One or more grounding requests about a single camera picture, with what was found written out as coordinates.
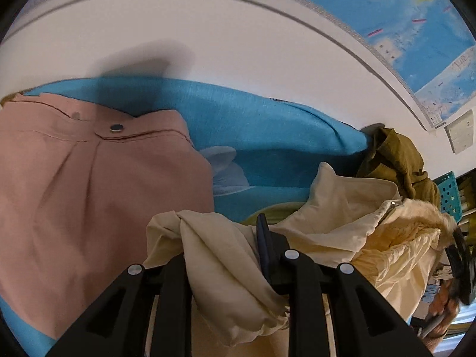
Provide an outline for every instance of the person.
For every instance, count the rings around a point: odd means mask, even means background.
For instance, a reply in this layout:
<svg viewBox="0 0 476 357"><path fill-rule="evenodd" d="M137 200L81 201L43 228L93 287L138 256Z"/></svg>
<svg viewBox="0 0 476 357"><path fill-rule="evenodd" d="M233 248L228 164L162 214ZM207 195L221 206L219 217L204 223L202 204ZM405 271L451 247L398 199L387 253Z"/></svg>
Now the person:
<svg viewBox="0 0 476 357"><path fill-rule="evenodd" d="M449 297L451 282L451 280L444 281L428 308L428 313L434 316L442 313L445 314L441 323L422 339L423 343L432 353L443 340L448 332L449 326L459 314L459 299Z"/></svg>

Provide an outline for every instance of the blue bedsheet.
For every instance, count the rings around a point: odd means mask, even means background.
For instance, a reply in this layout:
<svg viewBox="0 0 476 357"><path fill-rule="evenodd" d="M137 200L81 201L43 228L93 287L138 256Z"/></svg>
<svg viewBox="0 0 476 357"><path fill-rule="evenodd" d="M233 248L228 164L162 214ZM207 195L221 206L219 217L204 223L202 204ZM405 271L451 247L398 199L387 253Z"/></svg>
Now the blue bedsheet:
<svg viewBox="0 0 476 357"><path fill-rule="evenodd" d="M195 148L212 164L215 211L241 221L275 203L306 201L320 162L337 174L356 173L368 146L365 134L307 106L211 84L155 77L61 81L27 95L54 93L139 116L176 109ZM51 347L8 309L7 323L31 357Z"/></svg>

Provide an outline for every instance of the electrical outlet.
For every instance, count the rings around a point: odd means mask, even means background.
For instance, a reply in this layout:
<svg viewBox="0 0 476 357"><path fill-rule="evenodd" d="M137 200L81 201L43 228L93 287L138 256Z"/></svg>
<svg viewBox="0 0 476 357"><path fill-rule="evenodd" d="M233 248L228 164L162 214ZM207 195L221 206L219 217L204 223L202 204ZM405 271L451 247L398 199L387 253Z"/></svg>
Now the electrical outlet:
<svg viewBox="0 0 476 357"><path fill-rule="evenodd" d="M454 154L461 153L473 144L474 116L469 110L445 127Z"/></svg>

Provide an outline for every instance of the snap button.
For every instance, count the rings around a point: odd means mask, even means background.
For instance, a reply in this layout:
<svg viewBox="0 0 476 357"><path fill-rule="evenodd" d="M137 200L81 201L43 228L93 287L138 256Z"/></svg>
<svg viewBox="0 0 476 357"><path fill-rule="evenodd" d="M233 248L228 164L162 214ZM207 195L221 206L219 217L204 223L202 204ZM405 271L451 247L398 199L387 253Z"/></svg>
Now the snap button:
<svg viewBox="0 0 476 357"><path fill-rule="evenodd" d="M122 130L124 130L124 126L117 123L115 125L112 125L109 130L111 131L111 133L120 133Z"/></svg>

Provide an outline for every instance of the pink garment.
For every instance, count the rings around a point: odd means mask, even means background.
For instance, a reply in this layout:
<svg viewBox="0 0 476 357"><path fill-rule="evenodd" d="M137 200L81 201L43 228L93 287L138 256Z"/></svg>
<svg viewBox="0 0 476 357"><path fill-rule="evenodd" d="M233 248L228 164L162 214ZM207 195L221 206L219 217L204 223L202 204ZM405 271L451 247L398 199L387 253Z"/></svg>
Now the pink garment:
<svg viewBox="0 0 476 357"><path fill-rule="evenodd" d="M0 184L0 295L55 339L143 263L154 215L213 212L211 167L175 110L17 95L0 111Z"/></svg>

